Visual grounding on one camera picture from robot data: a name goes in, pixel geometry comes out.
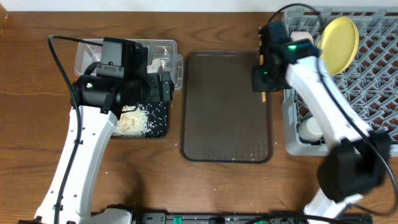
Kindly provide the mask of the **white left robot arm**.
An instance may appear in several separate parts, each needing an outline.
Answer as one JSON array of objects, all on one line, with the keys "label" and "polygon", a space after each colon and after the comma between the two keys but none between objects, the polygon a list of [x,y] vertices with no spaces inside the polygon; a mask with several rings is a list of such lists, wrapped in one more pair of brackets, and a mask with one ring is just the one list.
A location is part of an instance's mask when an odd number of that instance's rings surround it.
[{"label": "white left robot arm", "polygon": [[68,82],[68,135],[34,223],[139,223],[133,209],[110,205],[92,214],[103,155],[112,137],[160,138],[169,104],[182,86],[182,57],[173,40],[78,41],[77,80]]}]

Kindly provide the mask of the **white tissue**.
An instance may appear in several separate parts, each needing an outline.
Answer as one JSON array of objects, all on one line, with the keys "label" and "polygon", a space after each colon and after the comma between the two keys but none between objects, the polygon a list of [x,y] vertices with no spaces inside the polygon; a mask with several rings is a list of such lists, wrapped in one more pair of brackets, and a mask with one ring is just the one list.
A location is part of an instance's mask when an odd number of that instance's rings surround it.
[{"label": "white tissue", "polygon": [[153,59],[151,64],[147,66],[147,73],[161,73],[164,71],[164,61],[159,58]]}]

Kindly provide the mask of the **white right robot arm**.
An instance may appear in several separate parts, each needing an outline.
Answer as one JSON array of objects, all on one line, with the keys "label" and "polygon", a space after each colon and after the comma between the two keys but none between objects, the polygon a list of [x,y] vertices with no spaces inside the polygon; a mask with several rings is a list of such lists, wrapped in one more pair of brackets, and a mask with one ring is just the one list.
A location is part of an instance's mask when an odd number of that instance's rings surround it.
[{"label": "white right robot arm", "polygon": [[283,22],[259,28],[259,65],[254,91],[293,88],[318,123],[329,153],[317,172],[320,186],[303,212],[291,218],[303,223],[339,223],[338,217],[390,177],[391,139],[375,132],[352,109],[328,74],[318,49],[308,40],[293,41]]}]

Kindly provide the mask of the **pink bowl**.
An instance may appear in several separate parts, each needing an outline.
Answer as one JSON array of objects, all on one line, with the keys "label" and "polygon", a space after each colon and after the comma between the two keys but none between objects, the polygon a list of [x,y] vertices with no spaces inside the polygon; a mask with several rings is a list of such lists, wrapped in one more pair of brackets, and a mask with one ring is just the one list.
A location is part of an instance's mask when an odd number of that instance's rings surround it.
[{"label": "pink bowl", "polygon": [[304,32],[304,31],[293,31],[290,35],[290,38],[293,41],[298,41],[298,40],[303,40],[303,39],[308,39],[312,44],[313,44],[313,37],[311,33],[309,32]]}]

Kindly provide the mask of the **yellow plate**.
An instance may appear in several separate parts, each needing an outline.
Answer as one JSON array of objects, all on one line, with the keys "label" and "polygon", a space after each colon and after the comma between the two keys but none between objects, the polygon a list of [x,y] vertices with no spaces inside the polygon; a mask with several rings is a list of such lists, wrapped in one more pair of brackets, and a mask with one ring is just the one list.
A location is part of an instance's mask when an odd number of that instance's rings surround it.
[{"label": "yellow plate", "polygon": [[322,51],[329,74],[337,75],[345,71],[354,60],[359,47],[359,31],[347,17],[332,20],[324,29],[317,45]]}]

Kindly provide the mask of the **white cup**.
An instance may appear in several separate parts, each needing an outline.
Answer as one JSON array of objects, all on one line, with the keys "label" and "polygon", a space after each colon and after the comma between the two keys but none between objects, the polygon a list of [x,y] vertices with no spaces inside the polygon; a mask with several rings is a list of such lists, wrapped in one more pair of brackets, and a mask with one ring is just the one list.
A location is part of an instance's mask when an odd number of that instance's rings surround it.
[{"label": "white cup", "polygon": [[313,143],[323,137],[323,132],[314,117],[301,122],[297,127],[297,132],[304,143]]}]

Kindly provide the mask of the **rice leftovers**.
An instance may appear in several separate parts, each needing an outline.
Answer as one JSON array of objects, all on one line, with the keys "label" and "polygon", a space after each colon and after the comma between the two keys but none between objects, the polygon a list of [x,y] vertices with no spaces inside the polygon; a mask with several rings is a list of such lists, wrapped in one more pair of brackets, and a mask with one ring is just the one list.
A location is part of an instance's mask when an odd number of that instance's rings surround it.
[{"label": "rice leftovers", "polygon": [[169,102],[125,106],[113,133],[119,138],[162,138],[169,127]]}]

